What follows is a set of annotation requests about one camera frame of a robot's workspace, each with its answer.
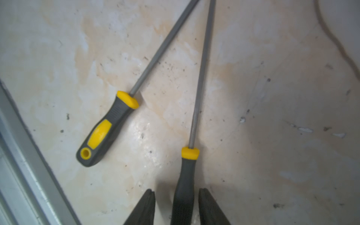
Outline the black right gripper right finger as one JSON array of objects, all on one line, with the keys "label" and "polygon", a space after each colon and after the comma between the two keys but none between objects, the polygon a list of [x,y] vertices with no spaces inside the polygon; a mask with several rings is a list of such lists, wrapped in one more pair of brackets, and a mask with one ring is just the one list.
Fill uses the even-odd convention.
[{"label": "black right gripper right finger", "polygon": [[199,189],[198,204],[201,225],[230,225],[207,188]]}]

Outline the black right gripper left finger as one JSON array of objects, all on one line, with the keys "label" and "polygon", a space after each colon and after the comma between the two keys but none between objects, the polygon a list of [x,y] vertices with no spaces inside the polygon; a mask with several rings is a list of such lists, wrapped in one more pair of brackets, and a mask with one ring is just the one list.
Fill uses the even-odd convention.
[{"label": "black right gripper left finger", "polygon": [[147,189],[130,213],[124,225],[153,225],[155,206],[155,192],[151,189]]}]

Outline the yellow black file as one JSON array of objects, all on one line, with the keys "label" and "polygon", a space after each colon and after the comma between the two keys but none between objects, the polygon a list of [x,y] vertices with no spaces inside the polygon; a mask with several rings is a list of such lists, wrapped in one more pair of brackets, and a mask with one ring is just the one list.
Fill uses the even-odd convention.
[{"label": "yellow black file", "polygon": [[196,162],[200,154],[200,150],[195,147],[195,142],[200,118],[200,110],[202,107],[205,74],[212,39],[215,6],[216,1],[211,0],[206,23],[189,143],[187,147],[183,147],[181,150],[181,171],[173,197],[171,225],[190,225],[192,220],[195,200]]},{"label": "yellow black file", "polygon": [[76,158],[81,165],[84,167],[96,165],[110,149],[126,119],[133,111],[139,108],[139,103],[134,98],[135,94],[140,90],[148,75],[170,46],[197,3],[198,1],[196,0],[189,2],[130,92],[117,92],[114,103],[109,111],[94,126],[76,152]]}]

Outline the white plastic storage box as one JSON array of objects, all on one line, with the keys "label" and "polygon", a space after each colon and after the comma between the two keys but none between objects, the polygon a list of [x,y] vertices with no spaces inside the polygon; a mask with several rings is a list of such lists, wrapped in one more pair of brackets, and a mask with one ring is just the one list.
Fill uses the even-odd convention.
[{"label": "white plastic storage box", "polygon": [[320,27],[360,78],[360,2],[313,1]]}]

